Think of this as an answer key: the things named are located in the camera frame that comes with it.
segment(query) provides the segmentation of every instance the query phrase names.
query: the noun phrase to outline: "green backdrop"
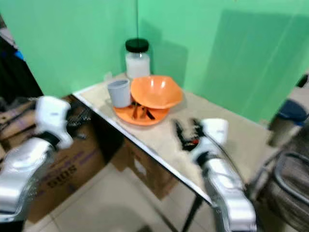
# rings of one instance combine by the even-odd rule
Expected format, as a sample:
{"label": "green backdrop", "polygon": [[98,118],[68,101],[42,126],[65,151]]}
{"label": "green backdrop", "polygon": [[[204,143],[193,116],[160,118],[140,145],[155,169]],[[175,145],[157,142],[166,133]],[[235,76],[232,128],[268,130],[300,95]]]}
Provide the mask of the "green backdrop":
{"label": "green backdrop", "polygon": [[150,41],[152,71],[255,122],[270,121],[309,65],[305,0],[0,0],[45,94],[125,71],[124,42]]}

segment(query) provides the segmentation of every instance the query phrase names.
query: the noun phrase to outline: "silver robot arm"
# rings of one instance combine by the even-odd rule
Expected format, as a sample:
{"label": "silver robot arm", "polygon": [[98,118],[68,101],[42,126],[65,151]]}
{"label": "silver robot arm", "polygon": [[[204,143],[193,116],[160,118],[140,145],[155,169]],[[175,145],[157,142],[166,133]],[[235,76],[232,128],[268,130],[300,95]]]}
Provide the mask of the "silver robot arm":
{"label": "silver robot arm", "polygon": [[0,227],[23,224],[38,182],[53,163],[57,149],[72,144],[67,132],[69,109],[68,102],[54,97],[38,99],[35,115],[37,135],[10,150],[0,171]]}
{"label": "silver robot arm", "polygon": [[193,120],[196,137],[191,141],[182,136],[176,122],[177,135],[183,149],[190,151],[192,162],[202,169],[205,188],[212,200],[218,232],[255,232],[256,214],[244,194],[240,176],[221,154],[220,147],[227,140],[228,122],[219,118]]}

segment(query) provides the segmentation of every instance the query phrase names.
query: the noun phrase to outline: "orange plate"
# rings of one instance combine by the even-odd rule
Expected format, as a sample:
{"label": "orange plate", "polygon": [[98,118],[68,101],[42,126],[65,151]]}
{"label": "orange plate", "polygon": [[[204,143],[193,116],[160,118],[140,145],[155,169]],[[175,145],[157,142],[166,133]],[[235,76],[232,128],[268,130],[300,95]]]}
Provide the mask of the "orange plate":
{"label": "orange plate", "polygon": [[154,109],[171,108],[183,99],[182,89],[169,76],[150,75],[134,78],[132,97],[141,105]]}
{"label": "orange plate", "polygon": [[155,117],[154,120],[151,120],[147,114],[145,118],[140,118],[142,112],[143,112],[143,106],[138,106],[137,108],[137,118],[132,119],[133,111],[134,111],[134,105],[128,106],[126,108],[115,108],[114,111],[116,112],[117,116],[120,117],[122,120],[136,124],[141,126],[150,126],[153,124],[158,123],[162,119],[165,118],[165,116],[168,114],[169,109],[148,109],[150,113]]}

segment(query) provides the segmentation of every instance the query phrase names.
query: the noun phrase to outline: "table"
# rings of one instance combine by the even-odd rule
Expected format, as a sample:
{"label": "table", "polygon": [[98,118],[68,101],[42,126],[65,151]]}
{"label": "table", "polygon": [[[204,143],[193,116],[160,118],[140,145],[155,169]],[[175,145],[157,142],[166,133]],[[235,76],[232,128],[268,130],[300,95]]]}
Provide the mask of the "table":
{"label": "table", "polygon": [[[120,74],[113,80],[115,78],[126,78],[126,75]],[[184,129],[190,128],[189,118],[192,117],[226,119],[229,128],[225,149],[241,175],[248,181],[257,169],[256,164],[262,157],[268,139],[268,130],[261,125],[187,91],[183,91],[183,101],[173,107],[160,123],[149,127],[128,124],[119,119],[112,109],[107,90],[108,83],[109,81],[98,83],[73,95],[196,194],[183,231],[188,229],[202,202],[205,201],[211,206],[211,199],[206,194],[200,168],[190,161],[187,152],[181,150],[172,119],[179,120]]]}

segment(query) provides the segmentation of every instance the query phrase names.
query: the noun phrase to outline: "gray cup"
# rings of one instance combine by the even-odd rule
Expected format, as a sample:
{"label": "gray cup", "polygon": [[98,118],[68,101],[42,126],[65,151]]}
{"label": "gray cup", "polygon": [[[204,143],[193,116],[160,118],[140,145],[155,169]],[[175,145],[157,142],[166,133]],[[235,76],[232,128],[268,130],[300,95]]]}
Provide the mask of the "gray cup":
{"label": "gray cup", "polygon": [[107,85],[112,104],[116,108],[124,108],[131,105],[130,81],[120,79],[112,81]]}

